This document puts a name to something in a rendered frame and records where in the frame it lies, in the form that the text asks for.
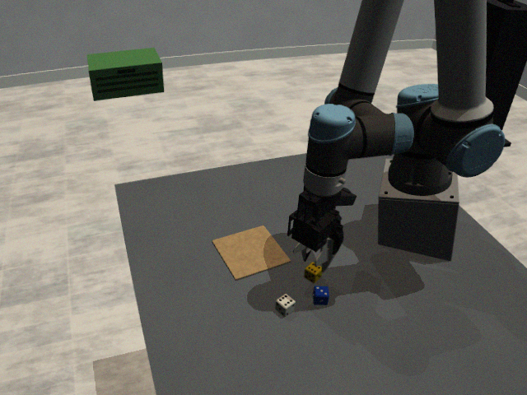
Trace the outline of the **yellow die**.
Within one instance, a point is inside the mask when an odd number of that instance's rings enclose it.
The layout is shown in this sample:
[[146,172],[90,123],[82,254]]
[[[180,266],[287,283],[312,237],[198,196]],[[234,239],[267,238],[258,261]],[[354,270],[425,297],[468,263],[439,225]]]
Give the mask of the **yellow die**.
[[316,267],[315,263],[311,263],[305,268],[304,278],[316,283],[322,277],[321,266]]

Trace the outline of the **white die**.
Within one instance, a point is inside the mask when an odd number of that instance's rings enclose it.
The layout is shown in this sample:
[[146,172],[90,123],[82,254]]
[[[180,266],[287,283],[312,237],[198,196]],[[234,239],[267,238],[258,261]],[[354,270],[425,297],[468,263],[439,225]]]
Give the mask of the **white die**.
[[286,317],[295,309],[295,300],[289,295],[285,294],[276,300],[275,309],[283,316]]

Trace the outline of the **tan square mat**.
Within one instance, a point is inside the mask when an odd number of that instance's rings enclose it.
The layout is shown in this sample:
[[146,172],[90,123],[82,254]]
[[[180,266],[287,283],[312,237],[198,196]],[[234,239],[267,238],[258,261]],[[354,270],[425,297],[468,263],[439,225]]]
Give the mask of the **tan square mat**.
[[291,262],[264,225],[212,242],[236,281]]

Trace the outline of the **blue die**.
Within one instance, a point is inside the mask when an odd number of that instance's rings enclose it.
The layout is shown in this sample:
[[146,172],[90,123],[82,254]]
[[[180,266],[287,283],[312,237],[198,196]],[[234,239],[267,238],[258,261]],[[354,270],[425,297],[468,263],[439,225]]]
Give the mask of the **blue die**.
[[314,286],[313,302],[318,305],[327,305],[329,302],[329,288],[327,286]]

